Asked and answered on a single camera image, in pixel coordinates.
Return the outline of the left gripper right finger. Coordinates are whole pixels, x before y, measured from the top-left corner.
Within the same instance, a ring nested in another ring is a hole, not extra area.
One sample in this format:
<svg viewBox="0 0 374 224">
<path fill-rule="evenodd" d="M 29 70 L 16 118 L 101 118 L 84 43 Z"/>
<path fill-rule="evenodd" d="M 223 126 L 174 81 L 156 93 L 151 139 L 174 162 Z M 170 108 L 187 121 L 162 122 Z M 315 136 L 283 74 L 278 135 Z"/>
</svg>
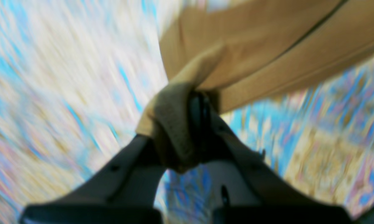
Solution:
<svg viewBox="0 0 374 224">
<path fill-rule="evenodd" d="M 218 201 L 214 224 L 351 224 L 342 207 L 297 191 L 265 164 L 265 150 L 245 146 L 202 93 L 188 99 L 189 128 Z"/>
</svg>

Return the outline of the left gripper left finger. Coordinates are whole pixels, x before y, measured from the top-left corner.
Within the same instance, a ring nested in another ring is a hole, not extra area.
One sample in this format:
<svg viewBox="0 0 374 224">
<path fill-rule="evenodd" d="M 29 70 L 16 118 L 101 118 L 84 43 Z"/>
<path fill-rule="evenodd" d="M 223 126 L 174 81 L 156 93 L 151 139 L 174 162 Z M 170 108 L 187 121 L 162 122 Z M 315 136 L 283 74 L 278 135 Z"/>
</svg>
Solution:
<svg viewBox="0 0 374 224">
<path fill-rule="evenodd" d="M 164 171 L 152 140 L 138 135 L 76 190 L 28 205 L 19 223 L 162 224 L 153 203 Z"/>
</svg>

